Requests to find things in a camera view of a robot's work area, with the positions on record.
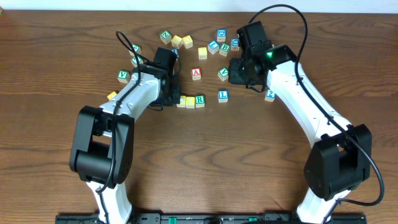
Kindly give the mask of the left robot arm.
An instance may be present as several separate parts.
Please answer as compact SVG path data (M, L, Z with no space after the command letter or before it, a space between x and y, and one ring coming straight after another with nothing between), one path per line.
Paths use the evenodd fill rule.
M158 48L153 61L138 65L112 100L97 108L84 106L78 114L69 165L94 193L100 223L130 219L132 204L124 181L132 166L134 125L148 106L180 102L176 61L176 53Z

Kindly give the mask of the green R block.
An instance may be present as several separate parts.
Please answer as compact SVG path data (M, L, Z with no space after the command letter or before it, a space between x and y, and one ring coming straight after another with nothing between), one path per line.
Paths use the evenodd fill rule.
M204 106L205 106L205 96L204 95L195 96L195 107L202 108Z

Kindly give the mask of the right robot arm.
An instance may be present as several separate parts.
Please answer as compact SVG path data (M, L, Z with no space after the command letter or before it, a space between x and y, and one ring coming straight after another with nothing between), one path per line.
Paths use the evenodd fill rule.
M286 45L274 47L262 23L238 29L241 58L229 63L229 82L252 88L262 85L278 96L303 129L312 150L304 167L308 191L290 221L302 223L366 223L363 215L335 215L345 198L370 176L372 135L363 124L353 126L336 112L307 78Z

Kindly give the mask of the yellow O block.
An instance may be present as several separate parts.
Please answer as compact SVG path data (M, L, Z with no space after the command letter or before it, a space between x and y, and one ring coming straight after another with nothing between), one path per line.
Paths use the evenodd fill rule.
M185 107L192 109L195 108L195 97L194 96L187 96L185 98Z

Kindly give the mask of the yellow C block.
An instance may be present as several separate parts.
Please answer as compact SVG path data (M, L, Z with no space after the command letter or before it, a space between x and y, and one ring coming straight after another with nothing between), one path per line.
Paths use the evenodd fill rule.
M186 96L180 96L180 102L177 104L178 108L185 108L186 107Z

